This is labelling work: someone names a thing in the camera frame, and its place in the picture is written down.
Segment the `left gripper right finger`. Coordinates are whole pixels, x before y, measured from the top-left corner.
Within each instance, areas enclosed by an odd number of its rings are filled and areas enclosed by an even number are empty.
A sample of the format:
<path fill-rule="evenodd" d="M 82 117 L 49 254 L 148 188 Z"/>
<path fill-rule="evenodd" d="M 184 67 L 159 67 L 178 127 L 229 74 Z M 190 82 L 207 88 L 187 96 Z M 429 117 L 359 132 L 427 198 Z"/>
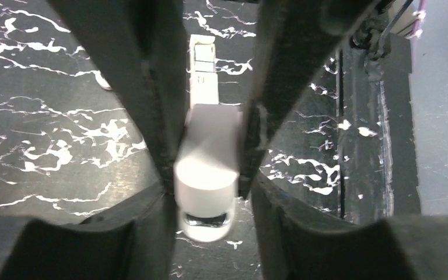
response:
<path fill-rule="evenodd" d="M 264 279 L 448 279 L 448 216 L 393 215 L 367 224 L 344 219 L 338 150 L 338 215 L 280 189 L 259 167 L 275 134 L 326 59 L 345 45 L 370 60 L 387 55 L 397 18 L 389 1 L 260 1 L 253 89 L 244 108 L 239 195 L 251 196 Z"/>

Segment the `small white stapler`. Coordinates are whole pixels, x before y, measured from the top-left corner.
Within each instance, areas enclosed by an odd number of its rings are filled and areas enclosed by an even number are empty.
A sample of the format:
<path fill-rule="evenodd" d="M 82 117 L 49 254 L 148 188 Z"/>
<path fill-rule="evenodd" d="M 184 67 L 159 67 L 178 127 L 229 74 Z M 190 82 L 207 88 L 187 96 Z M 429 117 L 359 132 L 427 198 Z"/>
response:
<path fill-rule="evenodd" d="M 238 180 L 239 107 L 219 102 L 215 37 L 192 34 L 190 109 L 174 163 L 178 224 L 199 242 L 224 238 L 233 225 Z"/>

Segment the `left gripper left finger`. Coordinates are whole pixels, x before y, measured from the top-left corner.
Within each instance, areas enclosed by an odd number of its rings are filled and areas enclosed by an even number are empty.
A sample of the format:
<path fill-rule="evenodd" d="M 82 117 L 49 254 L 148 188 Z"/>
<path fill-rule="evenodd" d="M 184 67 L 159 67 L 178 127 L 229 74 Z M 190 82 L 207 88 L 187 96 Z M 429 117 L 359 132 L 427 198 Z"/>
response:
<path fill-rule="evenodd" d="M 168 279 L 187 111 L 181 1 L 51 1 L 143 135 L 160 181 L 79 224 L 0 216 L 0 279 Z"/>

